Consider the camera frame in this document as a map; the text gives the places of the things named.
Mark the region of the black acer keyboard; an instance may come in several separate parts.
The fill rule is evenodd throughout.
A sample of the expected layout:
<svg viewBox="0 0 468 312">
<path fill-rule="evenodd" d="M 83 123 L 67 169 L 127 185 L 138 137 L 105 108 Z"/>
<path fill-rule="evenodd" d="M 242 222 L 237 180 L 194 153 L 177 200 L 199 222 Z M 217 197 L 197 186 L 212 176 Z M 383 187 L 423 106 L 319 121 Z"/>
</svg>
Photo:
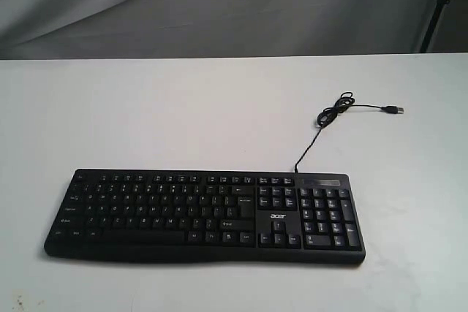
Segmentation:
<svg viewBox="0 0 468 312">
<path fill-rule="evenodd" d="M 49 256 L 105 262 L 359 265 L 366 249 L 343 174 L 76 170 Z"/>
</svg>

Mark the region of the grey backdrop cloth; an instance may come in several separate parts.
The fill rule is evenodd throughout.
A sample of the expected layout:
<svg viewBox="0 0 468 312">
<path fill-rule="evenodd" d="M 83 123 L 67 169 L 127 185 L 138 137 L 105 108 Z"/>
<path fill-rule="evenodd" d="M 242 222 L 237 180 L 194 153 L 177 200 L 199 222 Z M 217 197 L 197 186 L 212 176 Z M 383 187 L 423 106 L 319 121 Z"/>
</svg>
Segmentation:
<svg viewBox="0 0 468 312">
<path fill-rule="evenodd" d="M 3 59 L 418 53 L 436 0 L 1 0 Z"/>
</svg>

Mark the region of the black tripod stand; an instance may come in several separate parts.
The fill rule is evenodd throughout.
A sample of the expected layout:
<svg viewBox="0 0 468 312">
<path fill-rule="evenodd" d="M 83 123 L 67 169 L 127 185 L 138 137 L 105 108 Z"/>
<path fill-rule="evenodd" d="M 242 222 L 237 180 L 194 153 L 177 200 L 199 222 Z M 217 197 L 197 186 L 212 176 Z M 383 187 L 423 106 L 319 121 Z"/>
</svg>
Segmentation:
<svg viewBox="0 0 468 312">
<path fill-rule="evenodd" d="M 434 11 L 432 12 L 431 19 L 426 27 L 426 31 L 421 40 L 419 53 L 427 53 L 431 49 L 431 45 L 438 29 L 439 20 L 446 5 L 449 5 L 451 0 L 436 0 Z"/>
</svg>

